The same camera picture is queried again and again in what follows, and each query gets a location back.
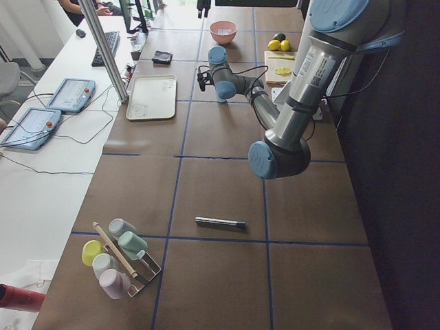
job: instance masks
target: small device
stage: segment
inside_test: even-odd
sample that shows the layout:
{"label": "small device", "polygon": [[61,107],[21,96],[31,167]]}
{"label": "small device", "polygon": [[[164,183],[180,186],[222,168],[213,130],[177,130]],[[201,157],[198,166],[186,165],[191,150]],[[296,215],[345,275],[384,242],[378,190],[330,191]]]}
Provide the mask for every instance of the small device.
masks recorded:
{"label": "small device", "polygon": [[77,29],[76,30],[76,35],[79,36],[80,38],[84,38],[85,37],[85,32],[81,29]]}
{"label": "small device", "polygon": [[95,93],[94,80],[65,78],[47,104],[48,109],[78,113]]}
{"label": "small device", "polygon": [[38,150],[55,132],[61,116],[60,110],[29,108],[0,146]]}

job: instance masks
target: white tray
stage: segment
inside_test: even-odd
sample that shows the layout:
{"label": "white tray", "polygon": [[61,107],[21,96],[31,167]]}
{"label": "white tray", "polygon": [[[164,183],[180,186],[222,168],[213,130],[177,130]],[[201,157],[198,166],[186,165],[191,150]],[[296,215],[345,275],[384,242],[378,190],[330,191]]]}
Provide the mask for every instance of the white tray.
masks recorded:
{"label": "white tray", "polygon": [[137,76],[134,78],[126,118],[129,120],[169,119],[175,115],[177,78]]}

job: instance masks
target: white cup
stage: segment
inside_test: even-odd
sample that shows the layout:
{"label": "white cup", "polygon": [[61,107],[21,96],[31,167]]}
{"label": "white cup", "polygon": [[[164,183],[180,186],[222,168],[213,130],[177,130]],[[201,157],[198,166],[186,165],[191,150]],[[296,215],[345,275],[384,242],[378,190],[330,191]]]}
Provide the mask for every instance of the white cup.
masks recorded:
{"label": "white cup", "polygon": [[98,280],[101,277],[101,274],[106,270],[119,270],[119,265],[116,259],[107,253],[97,255],[91,263],[91,266],[93,267],[93,272]]}

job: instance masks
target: lemon slice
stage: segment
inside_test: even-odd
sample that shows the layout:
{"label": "lemon slice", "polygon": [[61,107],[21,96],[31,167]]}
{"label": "lemon slice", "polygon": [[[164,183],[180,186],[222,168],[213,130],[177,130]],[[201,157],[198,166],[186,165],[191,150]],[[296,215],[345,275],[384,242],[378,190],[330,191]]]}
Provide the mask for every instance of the lemon slice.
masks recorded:
{"label": "lemon slice", "polygon": [[279,74],[280,76],[286,76],[288,74],[291,74],[292,71],[288,67],[277,67],[275,69],[275,73]]}

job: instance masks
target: mint green cup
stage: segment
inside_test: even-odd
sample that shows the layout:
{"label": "mint green cup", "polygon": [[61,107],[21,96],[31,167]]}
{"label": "mint green cup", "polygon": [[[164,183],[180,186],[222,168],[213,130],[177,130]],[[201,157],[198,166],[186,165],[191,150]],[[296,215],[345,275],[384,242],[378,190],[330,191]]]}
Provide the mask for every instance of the mint green cup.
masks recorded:
{"label": "mint green cup", "polygon": [[118,239],[118,244],[122,251],[131,259],[138,260],[138,252],[146,251],[148,244],[134,232],[125,232]]}

